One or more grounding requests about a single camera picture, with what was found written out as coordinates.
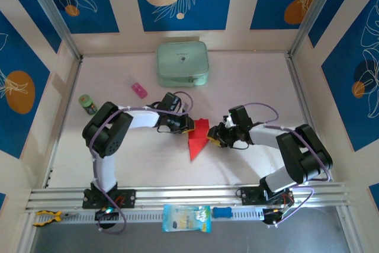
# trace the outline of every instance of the white tabletop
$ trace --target white tabletop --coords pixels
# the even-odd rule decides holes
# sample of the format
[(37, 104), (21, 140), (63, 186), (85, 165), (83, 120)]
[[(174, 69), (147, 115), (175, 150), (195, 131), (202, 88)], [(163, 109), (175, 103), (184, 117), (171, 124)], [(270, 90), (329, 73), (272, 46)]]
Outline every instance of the white tabletop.
[[(89, 94), (100, 108), (106, 101), (141, 107), (160, 101), (166, 92), (185, 90), (194, 99), (190, 117), (219, 124), (228, 109), (249, 102), (267, 103), (278, 110), (277, 124), (304, 123), (283, 54), (210, 52), (208, 82), (192, 88), (163, 88), (158, 85), (155, 54), (86, 57), (83, 61), (66, 123), (54, 157), (50, 188), (89, 187), (92, 162), (82, 138), (91, 116), (78, 103)], [(131, 73), (148, 92), (140, 99), (125, 83)], [(271, 110), (250, 106), (253, 120), (266, 121)], [(283, 166), (280, 153), (266, 146), (247, 150), (221, 149), (209, 143), (190, 162), (187, 134), (157, 133), (156, 129), (133, 129), (116, 153), (116, 177), (120, 187), (227, 185), (257, 183), (261, 177)]]

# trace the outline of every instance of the plastic bag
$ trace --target plastic bag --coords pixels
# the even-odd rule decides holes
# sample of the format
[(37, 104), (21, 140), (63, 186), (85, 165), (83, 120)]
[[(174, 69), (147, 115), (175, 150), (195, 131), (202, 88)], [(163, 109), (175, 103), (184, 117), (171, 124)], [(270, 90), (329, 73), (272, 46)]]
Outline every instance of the plastic bag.
[(211, 232), (210, 206), (179, 206), (166, 204), (163, 208), (164, 232), (200, 230)]

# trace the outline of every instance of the purple cable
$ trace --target purple cable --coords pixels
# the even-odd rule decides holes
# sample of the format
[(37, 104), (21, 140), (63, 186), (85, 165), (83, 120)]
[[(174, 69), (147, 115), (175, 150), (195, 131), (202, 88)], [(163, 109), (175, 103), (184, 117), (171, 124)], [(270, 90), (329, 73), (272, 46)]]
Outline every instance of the purple cable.
[(306, 189), (306, 190), (310, 190), (310, 195), (293, 211), (291, 212), (288, 216), (286, 216), (285, 218), (281, 219), (279, 222), (277, 222), (275, 224), (275, 226), (278, 226), (279, 224), (281, 224), (283, 221), (285, 221), (286, 219), (288, 219), (289, 217), (291, 217), (292, 215), (295, 214), (295, 212), (297, 212), (298, 210), (300, 210), (300, 208), (310, 199), (312, 198), (313, 194), (314, 194), (314, 189), (313, 188), (310, 188), (310, 187), (300, 187), (298, 189)]
[(312, 179), (313, 181), (331, 181), (332, 180), (332, 176), (330, 176), (329, 170), (326, 168), (324, 163), (321, 161), (321, 159), (319, 158), (317, 153), (311, 148), (311, 146), (297, 132), (295, 132), (294, 130), (288, 129), (286, 127), (281, 128), (281, 127), (277, 127), (277, 126), (266, 126), (266, 128), (274, 129), (274, 130), (285, 130), (286, 132), (292, 133), (294, 136), (296, 136), (302, 142), (302, 144), (309, 150), (309, 152), (313, 155), (313, 157), (315, 158), (317, 163), (320, 164), (322, 170), (324, 170), (324, 173), (326, 174), (326, 178)]
[[(188, 96), (188, 98), (191, 100), (191, 105), (190, 107), (188, 108), (188, 110), (186, 112), (183, 112), (183, 113), (180, 113), (181, 115), (185, 115), (185, 114), (188, 114), (193, 106), (194, 106), (194, 100), (192, 99), (192, 97), (184, 92), (184, 91), (178, 91), (174, 94), (185, 94)], [(94, 151), (93, 147), (94, 147), (94, 142), (96, 140), (96, 138), (99, 136), (100, 132), (105, 128), (105, 126), (115, 117), (117, 116), (118, 114), (124, 112), (124, 111), (153, 111), (153, 112), (157, 112), (157, 113), (165, 113), (165, 114), (174, 114), (174, 115), (177, 115), (178, 113), (176, 112), (170, 112), (170, 111), (163, 111), (163, 110), (157, 110), (157, 109), (152, 109), (152, 108), (140, 108), (140, 107), (128, 107), (128, 108), (123, 108), (123, 109), (120, 109), (116, 112), (114, 112), (112, 115), (110, 115), (104, 122), (103, 124), (100, 126), (100, 128), (95, 132), (94, 136), (92, 137), (91, 141), (89, 142), (89, 151), (92, 155), (92, 158), (93, 158), (93, 163), (92, 163), (92, 167), (93, 167), (93, 170), (94, 170), (94, 178), (95, 178), (95, 181), (97, 182), (99, 180), (99, 176), (97, 174), (97, 153)], [(102, 192), (102, 194), (107, 198), (107, 200), (112, 204), (112, 206), (115, 207), (115, 209), (121, 214), (121, 217), (123, 218), (124, 220), (124, 226), (122, 229), (118, 230), (118, 231), (103, 231), (100, 227), (100, 220), (98, 221), (97, 223), (97, 226), (99, 227), (99, 230), (102, 231), (102, 232), (105, 232), (107, 234), (120, 234), (121, 232), (123, 232), (126, 228), (126, 216), (124, 215), (123, 211), (119, 208), (119, 206), (111, 199), (111, 197), (107, 194), (107, 192), (105, 192), (105, 190), (103, 189), (102, 185), (100, 185), (100, 183), (97, 183), (97, 186), (99, 188), (99, 190)]]
[(272, 119), (272, 120), (268, 120), (268, 121), (266, 121), (266, 122), (265, 122), (266, 124), (268, 124), (268, 123), (272, 123), (273, 121), (276, 121), (276, 120), (279, 119), (279, 113), (278, 113), (278, 111), (275, 110), (273, 107), (271, 107), (271, 106), (268, 105), (268, 104), (265, 104), (265, 103), (259, 103), (259, 102), (251, 102), (251, 103), (247, 103), (247, 104), (245, 104), (245, 105), (243, 105), (243, 106), (244, 106), (244, 107), (247, 107), (247, 106), (250, 106), (250, 105), (261, 105), (261, 106), (265, 106), (265, 107), (271, 109), (272, 111), (274, 111), (274, 113), (275, 113), (275, 115), (277, 115), (277, 117), (274, 118), (274, 119)]

